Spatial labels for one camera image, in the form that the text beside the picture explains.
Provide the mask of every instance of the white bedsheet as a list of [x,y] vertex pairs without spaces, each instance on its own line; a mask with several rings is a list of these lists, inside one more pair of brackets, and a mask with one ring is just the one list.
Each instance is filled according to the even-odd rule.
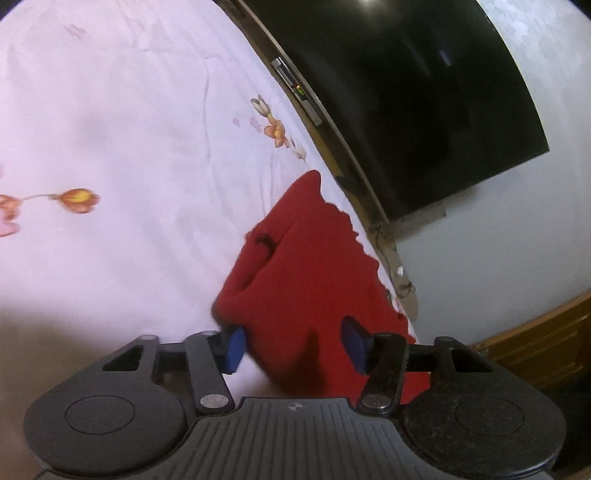
[[[258,95],[289,148],[276,147],[281,124],[265,135]],[[19,4],[0,22],[0,164],[2,479],[35,471],[20,428],[43,391],[138,335],[216,327],[244,235],[305,171],[322,173],[375,256],[286,95],[211,0]],[[72,189],[100,201],[85,215],[68,198],[14,203]],[[236,397],[269,389],[250,359],[228,382]]]

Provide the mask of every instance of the wooden furniture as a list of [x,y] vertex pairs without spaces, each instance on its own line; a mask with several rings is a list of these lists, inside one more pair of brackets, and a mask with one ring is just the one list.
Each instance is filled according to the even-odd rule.
[[473,348],[541,390],[591,371],[591,291]]
[[569,475],[565,480],[591,480],[591,466]]

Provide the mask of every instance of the metal screw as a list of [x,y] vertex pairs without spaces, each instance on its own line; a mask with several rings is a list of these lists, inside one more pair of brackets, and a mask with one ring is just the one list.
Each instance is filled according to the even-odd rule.
[[230,399],[219,393],[211,393],[202,397],[199,403],[205,408],[222,408],[230,403]]
[[392,400],[390,400],[386,395],[375,393],[364,396],[362,403],[367,408],[371,408],[372,410],[385,410],[390,406]]

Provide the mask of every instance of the black tv screen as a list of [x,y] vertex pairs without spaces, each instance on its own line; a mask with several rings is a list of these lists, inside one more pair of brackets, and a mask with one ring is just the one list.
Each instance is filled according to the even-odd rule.
[[245,0],[303,75],[390,219],[548,151],[475,0]]

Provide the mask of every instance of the red cloth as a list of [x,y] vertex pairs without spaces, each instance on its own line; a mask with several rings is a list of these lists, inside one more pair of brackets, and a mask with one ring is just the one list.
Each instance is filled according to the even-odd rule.
[[[356,237],[349,216],[320,195],[320,173],[309,171],[246,236],[214,304],[221,322],[245,327],[250,353],[289,395],[356,402],[367,377],[340,343],[347,315],[414,343]],[[402,402],[427,388],[427,374],[407,373]]]

